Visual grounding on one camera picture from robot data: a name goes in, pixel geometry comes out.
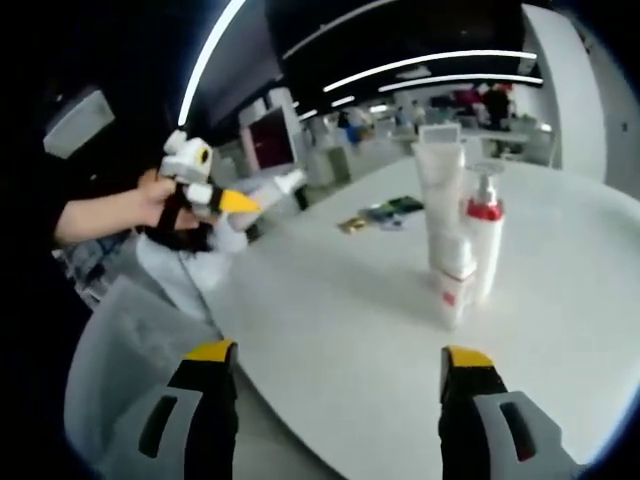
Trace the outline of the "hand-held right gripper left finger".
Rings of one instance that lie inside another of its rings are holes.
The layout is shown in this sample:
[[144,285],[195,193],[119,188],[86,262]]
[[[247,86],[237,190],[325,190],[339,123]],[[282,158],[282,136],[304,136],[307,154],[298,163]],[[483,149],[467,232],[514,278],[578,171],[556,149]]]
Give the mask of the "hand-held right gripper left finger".
[[136,452],[152,479],[231,479],[239,420],[237,344],[202,344],[180,362],[146,415]]

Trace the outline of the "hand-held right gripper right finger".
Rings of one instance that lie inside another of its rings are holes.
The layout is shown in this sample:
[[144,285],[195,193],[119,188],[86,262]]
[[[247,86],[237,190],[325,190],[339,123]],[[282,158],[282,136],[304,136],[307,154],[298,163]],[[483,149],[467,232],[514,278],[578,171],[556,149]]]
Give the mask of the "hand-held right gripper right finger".
[[576,479],[562,430],[525,393],[506,388],[493,361],[442,349],[438,423],[444,479]]

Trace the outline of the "person's left hand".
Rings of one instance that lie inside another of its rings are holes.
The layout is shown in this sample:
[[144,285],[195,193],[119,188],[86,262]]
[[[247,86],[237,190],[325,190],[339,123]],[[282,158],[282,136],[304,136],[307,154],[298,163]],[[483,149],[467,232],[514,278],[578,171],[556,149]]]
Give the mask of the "person's left hand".
[[141,226],[156,227],[167,200],[175,193],[176,183],[160,177],[155,169],[147,170],[138,179],[136,193]]

